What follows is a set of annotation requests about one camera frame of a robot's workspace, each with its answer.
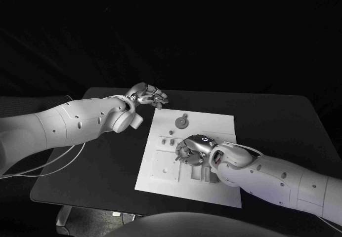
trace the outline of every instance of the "black background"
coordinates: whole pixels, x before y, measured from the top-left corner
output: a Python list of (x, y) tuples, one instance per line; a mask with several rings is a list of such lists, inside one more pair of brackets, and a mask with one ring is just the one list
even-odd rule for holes
[(342, 153), (342, 3), (0, 2), (0, 95), (160, 89), (303, 95)]

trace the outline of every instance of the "black table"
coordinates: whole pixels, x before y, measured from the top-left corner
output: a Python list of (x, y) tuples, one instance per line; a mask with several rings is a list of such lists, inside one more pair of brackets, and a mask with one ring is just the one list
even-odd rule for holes
[[(90, 88), (87, 98), (126, 94), (126, 88)], [(237, 142), (266, 155), (283, 158), (311, 170), (342, 179), (342, 161), (309, 100), (302, 96), (165, 91), (166, 109), (234, 115)], [(273, 205), (241, 190), (243, 209), (135, 190), (155, 108), (137, 107), (145, 121), (137, 130), (107, 132), (85, 144), (75, 162), (38, 179), (34, 201), (96, 208), (137, 215), (201, 212), (254, 223), (285, 234), (328, 235), (337, 231), (316, 216)], [(42, 174), (61, 168), (83, 145), (49, 165)], [(51, 160), (68, 148), (54, 150)]]

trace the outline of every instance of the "white cable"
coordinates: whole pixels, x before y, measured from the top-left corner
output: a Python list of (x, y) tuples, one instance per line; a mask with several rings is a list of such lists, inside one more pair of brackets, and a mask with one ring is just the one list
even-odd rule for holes
[(342, 233), (342, 230), (339, 230), (331, 223), (328, 223), (328, 221), (321, 217), (318, 216), (318, 218), (338, 231)]
[(233, 144), (233, 145), (236, 145), (236, 146), (238, 146), (238, 147), (244, 147), (246, 149), (250, 149), (251, 151), (254, 151), (259, 155), (264, 155), (260, 151), (257, 151), (256, 149), (253, 149), (251, 147), (247, 147), (247, 146), (244, 146), (244, 145), (240, 145), (240, 144), (236, 144), (236, 143), (233, 143), (233, 142), (228, 142), (228, 141), (224, 141), (225, 143), (230, 143), (230, 144)]
[(61, 169), (58, 169), (57, 171), (54, 171), (54, 172), (51, 172), (51, 173), (48, 173), (48, 174), (42, 174), (42, 175), (18, 175), (18, 176), (23, 176), (23, 177), (42, 177), (42, 176), (46, 176), (46, 175), (49, 175), (49, 174), (57, 173), (58, 171), (61, 171), (61, 170), (75, 161), (75, 159), (77, 159), (77, 157), (78, 157), (81, 151), (78, 152), (78, 154), (77, 154), (75, 158), (72, 159), (72, 161), (71, 161)]
[(23, 171), (23, 172), (21, 172), (21, 173), (9, 174), (9, 175), (5, 175), (5, 176), (0, 176), (0, 179), (6, 179), (6, 178), (10, 178), (10, 177), (13, 177), (13, 176), (19, 176), (21, 174), (29, 173), (31, 171), (44, 168), (46, 165), (49, 165), (51, 163), (54, 163), (54, 162), (70, 152), (70, 150), (68, 150), (57, 159), (54, 159), (54, 160), (52, 160), (51, 162), (48, 162), (46, 164), (41, 165), (39, 167), (36, 167), (36, 168), (34, 168), (34, 169), (31, 169), (31, 170), (26, 170), (26, 171)]

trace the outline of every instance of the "robotic hand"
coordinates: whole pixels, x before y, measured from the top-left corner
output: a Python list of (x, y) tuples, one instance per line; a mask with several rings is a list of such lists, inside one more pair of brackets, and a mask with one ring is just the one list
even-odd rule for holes
[(250, 147), (227, 141), (218, 144), (204, 135), (189, 136), (175, 153), (176, 160), (188, 165), (210, 163), (211, 172), (227, 185), (241, 187), (274, 205), (342, 225), (342, 180), (266, 156)]
[(83, 144), (129, 125), (137, 129), (143, 118), (136, 107), (150, 104), (162, 109), (168, 102), (156, 87), (139, 83), (124, 96), (75, 100), (41, 113), (0, 118), (0, 176), (36, 152)]

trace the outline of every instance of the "white board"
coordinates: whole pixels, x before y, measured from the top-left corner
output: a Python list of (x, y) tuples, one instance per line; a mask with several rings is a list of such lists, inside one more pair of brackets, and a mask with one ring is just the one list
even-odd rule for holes
[[(178, 129), (175, 120), (184, 114), (188, 114), (189, 126)], [(136, 190), (241, 208), (240, 187), (231, 187), (221, 181), (208, 182), (204, 177), (208, 169), (175, 162), (178, 142), (197, 134), (208, 135), (218, 142), (225, 140), (236, 143), (234, 116), (155, 110)]]

